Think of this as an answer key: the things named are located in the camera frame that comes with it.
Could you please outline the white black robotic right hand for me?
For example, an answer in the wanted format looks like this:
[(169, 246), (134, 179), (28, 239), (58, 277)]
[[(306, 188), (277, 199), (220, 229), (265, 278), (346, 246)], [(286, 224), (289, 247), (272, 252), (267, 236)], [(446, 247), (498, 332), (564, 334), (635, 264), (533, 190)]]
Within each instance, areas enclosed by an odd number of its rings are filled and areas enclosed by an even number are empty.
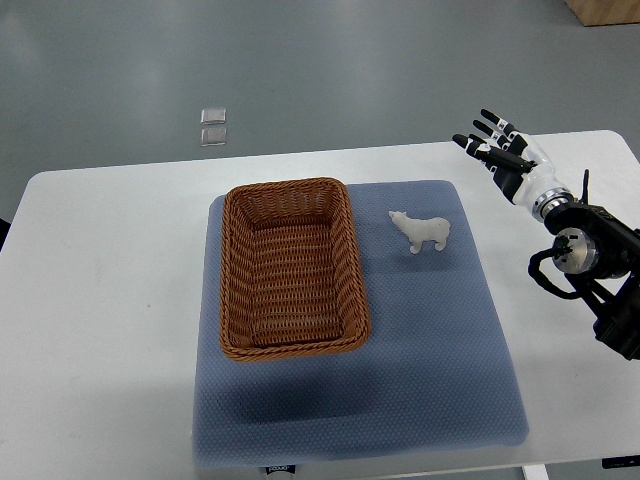
[(492, 174), (511, 204), (542, 222), (551, 209), (570, 201), (572, 194), (556, 178), (554, 164), (530, 135), (489, 110), (481, 116), (473, 122), (478, 134), (455, 134), (452, 140)]

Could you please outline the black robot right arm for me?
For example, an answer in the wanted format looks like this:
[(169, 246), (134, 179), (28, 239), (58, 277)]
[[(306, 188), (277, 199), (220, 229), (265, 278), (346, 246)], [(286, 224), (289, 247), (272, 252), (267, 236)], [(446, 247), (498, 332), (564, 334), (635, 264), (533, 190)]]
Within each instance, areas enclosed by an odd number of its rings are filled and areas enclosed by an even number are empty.
[(541, 204), (555, 236), (530, 258), (529, 276), (547, 292), (580, 299), (594, 313), (595, 339), (627, 360), (639, 358), (639, 231), (588, 201), (589, 173), (578, 199), (561, 192)]

